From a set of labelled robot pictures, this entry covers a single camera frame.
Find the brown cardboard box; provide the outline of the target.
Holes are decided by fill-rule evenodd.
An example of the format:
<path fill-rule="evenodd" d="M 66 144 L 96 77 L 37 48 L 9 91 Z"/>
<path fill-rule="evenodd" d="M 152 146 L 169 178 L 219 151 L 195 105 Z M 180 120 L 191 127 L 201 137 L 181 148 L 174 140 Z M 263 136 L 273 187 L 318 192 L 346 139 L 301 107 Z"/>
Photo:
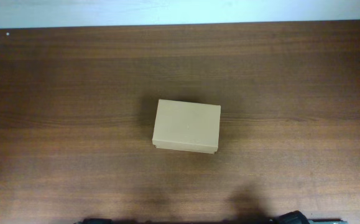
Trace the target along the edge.
<path fill-rule="evenodd" d="M 160 99 L 152 144 L 159 149 L 214 154 L 220 116 L 220 105 Z"/>

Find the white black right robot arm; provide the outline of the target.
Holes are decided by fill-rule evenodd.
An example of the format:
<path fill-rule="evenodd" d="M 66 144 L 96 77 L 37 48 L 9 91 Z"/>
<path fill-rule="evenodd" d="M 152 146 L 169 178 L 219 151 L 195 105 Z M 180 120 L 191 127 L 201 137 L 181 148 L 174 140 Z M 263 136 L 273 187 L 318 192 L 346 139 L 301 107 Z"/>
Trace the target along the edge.
<path fill-rule="evenodd" d="M 275 224 L 310 224 L 306 216 L 298 210 L 276 217 L 273 222 Z"/>

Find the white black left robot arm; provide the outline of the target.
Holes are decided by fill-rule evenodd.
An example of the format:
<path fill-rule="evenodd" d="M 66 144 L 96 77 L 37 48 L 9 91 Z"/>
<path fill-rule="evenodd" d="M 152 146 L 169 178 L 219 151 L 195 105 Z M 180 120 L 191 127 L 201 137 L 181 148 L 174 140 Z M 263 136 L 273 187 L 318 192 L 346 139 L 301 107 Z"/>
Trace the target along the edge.
<path fill-rule="evenodd" d="M 113 224 L 113 221 L 105 218 L 86 218 L 74 224 Z"/>

